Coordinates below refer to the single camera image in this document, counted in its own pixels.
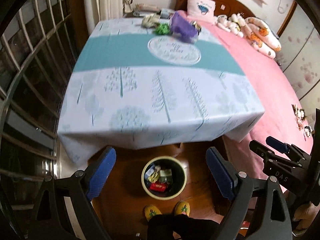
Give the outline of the green paper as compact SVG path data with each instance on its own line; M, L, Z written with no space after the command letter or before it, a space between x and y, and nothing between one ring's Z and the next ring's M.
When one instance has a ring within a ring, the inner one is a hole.
M153 31L156 35L171 35L170 24L168 23L157 23Z

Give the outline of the tree-print tablecloth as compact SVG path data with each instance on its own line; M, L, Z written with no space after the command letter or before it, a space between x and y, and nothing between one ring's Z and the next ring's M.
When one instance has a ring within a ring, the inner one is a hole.
M99 22L66 89L57 129L82 165L105 146L138 150L227 135L240 141L264 114L240 65L203 28L195 43L139 18Z

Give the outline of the patterned wrapper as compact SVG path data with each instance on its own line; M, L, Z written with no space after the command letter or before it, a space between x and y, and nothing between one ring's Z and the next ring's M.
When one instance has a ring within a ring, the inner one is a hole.
M197 33L200 34L202 27L196 21L191 21L191 25L197 30Z

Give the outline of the stack of books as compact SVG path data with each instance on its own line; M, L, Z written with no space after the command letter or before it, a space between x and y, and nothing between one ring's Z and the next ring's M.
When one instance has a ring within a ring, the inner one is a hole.
M145 3L138 3L133 10L134 17L145 17L152 14L160 14L161 8L155 5L149 5Z

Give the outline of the cream floral curtain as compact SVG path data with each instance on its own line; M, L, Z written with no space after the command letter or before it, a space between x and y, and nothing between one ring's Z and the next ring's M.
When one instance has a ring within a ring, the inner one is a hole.
M89 34L100 21L123 16L123 0L84 0L84 6Z

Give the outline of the cream paper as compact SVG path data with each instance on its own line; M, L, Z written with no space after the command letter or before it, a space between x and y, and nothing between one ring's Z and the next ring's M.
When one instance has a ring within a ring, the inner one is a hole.
M157 28L160 24L160 16L157 14L151 14L144 16L142 19L141 26L146 29Z

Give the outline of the pink embroidered pillow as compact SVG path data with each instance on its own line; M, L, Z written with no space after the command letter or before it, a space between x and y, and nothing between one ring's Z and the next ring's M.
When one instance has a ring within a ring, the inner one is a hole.
M187 0L187 14L191 17L213 18L215 7L214 0Z

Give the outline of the pink bed blanket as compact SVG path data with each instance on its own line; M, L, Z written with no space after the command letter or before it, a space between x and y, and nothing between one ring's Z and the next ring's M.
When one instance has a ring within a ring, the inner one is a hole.
M200 21L203 33L218 40L209 50L209 68L200 75L183 72L189 108L214 117L203 134L180 129L176 145L223 139L228 160L238 171L264 179L263 161L249 149L272 136L310 153L313 140L303 135L293 113L298 98L276 62L241 37L212 22Z

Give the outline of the white plush toy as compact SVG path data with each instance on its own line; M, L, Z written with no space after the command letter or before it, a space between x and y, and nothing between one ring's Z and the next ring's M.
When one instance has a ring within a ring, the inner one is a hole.
M232 14L229 18L226 15L217 17L216 25L226 32L233 33L236 36L243 38L244 34L241 28L245 25L245 19L240 14Z

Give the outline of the purple plastic bag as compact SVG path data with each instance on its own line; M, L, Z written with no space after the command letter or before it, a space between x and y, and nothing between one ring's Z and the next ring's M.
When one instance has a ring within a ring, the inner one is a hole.
M184 43L195 43L199 36L197 29L178 12L175 12L170 19L170 31Z

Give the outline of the round trash bin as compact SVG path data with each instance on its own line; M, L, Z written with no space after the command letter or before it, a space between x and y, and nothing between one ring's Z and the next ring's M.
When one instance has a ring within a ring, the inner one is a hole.
M146 194L153 199L170 200L183 192L187 174L179 160L164 155L151 159L144 166L141 184Z

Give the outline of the right yellow slipper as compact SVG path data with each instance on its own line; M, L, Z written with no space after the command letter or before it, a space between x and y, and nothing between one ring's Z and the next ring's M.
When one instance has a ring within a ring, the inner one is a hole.
M174 209L175 215L190 215L190 204L186 201L180 201L176 204Z

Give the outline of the small light-blue box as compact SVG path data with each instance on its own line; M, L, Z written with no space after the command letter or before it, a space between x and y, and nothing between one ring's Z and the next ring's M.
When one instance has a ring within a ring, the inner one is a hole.
M162 8L160 10L160 18L169 19L175 13L174 10L168 8Z

